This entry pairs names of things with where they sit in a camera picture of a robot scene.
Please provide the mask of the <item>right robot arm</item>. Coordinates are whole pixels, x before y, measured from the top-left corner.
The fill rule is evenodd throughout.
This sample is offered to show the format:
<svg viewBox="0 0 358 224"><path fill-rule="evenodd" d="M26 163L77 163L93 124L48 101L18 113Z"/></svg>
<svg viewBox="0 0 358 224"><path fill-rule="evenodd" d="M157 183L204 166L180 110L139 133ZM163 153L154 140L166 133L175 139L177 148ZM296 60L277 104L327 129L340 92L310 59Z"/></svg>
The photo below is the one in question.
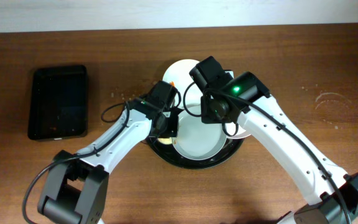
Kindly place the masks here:
<svg viewBox="0 0 358 224"><path fill-rule="evenodd" d="M358 217L358 172L349 175L320 152L253 73L234 78L210 56L189 74L202 92L202 122L245 129L273 155L306 200L278 223L341 224Z"/></svg>

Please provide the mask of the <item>pinkish white plate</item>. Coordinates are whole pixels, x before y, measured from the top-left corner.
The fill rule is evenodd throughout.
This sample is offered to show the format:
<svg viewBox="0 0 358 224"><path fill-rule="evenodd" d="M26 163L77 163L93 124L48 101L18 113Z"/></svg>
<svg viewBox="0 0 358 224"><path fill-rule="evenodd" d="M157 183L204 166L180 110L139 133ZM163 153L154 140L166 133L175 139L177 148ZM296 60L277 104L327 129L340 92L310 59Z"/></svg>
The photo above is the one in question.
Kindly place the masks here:
<svg viewBox="0 0 358 224"><path fill-rule="evenodd" d="M226 124L226 132L228 133L227 137L229 139L243 139L250 136L250 132L246 131L242 127L238 127L236 131L236 125L234 123Z"/></svg>

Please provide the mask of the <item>light blue-grey plate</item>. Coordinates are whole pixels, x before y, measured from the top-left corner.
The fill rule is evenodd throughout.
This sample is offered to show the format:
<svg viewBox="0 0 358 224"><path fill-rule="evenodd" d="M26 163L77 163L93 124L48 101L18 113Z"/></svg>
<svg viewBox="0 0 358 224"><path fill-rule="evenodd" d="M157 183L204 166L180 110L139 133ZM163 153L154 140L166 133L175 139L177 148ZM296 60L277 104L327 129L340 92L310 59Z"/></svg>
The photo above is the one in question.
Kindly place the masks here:
<svg viewBox="0 0 358 224"><path fill-rule="evenodd" d="M183 157L201 161L215 156L225 145L226 135L220 124L204 124L201 118L185 110L178 115L178 134L173 147Z"/></svg>

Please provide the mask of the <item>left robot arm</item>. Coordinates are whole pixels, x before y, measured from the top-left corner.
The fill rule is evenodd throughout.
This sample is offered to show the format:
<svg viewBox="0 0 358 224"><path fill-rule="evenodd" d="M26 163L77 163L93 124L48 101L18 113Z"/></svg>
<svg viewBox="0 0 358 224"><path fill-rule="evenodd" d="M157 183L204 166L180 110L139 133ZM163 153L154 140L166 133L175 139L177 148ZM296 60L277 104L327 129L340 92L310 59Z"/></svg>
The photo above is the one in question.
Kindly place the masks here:
<svg viewBox="0 0 358 224"><path fill-rule="evenodd" d="M75 154L60 151L42 171L47 180L37 211L54 223L102 223L111 172L136 144L167 130L165 113L178 94L159 81L124 102L121 116L90 145Z"/></svg>

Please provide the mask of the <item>yellow sponge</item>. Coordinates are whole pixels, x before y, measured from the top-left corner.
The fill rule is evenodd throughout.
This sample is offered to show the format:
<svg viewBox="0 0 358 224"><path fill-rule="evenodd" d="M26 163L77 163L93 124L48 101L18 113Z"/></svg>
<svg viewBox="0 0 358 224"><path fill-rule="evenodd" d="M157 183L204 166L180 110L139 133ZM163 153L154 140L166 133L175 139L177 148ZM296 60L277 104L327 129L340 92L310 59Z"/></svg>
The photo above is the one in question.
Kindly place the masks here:
<svg viewBox="0 0 358 224"><path fill-rule="evenodd" d="M158 138L157 141L164 145L171 145L173 144L172 138Z"/></svg>

